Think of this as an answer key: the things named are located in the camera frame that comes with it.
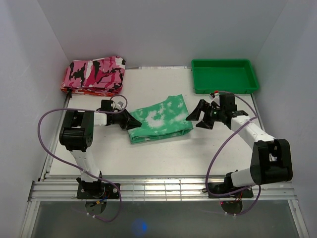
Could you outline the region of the green tie-dye trousers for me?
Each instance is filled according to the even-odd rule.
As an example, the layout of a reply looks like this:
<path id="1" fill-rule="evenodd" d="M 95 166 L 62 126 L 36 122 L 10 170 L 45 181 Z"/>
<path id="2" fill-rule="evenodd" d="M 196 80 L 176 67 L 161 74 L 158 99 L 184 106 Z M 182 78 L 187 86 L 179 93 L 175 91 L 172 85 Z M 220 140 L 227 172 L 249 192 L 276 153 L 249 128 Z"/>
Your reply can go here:
<path id="1" fill-rule="evenodd" d="M 182 136 L 193 130 L 183 96 L 168 96 L 166 100 L 130 113 L 141 122 L 138 128 L 128 130 L 132 144 Z"/>

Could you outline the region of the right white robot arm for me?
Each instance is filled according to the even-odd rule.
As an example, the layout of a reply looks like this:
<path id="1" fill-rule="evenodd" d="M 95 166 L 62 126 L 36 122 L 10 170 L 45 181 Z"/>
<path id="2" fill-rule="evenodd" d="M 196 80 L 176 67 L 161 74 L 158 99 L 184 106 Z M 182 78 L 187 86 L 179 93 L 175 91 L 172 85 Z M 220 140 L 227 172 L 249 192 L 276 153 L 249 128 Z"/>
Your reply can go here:
<path id="1" fill-rule="evenodd" d="M 197 121 L 197 127 L 213 129 L 215 122 L 227 126 L 232 134 L 224 141 L 213 156 L 213 164 L 225 145 L 239 135 L 251 148 L 250 166 L 226 174 L 223 183 L 210 187 L 206 174 L 206 193 L 210 197 L 235 197 L 238 193 L 253 186 L 291 181 L 293 168 L 290 144 L 286 139 L 277 139 L 254 123 L 258 115 L 250 117 L 244 110 L 237 108 L 237 95 L 225 91 L 211 94 L 212 101 L 201 99 L 195 109 L 186 117 L 187 121 Z"/>

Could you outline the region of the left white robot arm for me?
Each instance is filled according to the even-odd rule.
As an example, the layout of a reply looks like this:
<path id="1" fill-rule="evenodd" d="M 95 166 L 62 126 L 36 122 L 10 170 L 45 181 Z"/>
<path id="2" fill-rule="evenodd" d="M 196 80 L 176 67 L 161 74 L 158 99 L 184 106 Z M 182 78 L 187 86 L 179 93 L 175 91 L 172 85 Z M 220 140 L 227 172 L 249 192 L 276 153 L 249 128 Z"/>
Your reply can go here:
<path id="1" fill-rule="evenodd" d="M 101 183 L 102 172 L 97 167 L 89 147 L 93 143 L 96 126 L 113 124 L 123 130 L 142 125 L 123 107 L 122 102 L 101 100 L 101 106 L 96 111 L 67 110 L 59 133 L 60 144 L 70 152 L 76 165 L 81 168 L 78 183 L 94 198 L 104 195 L 105 186 Z"/>

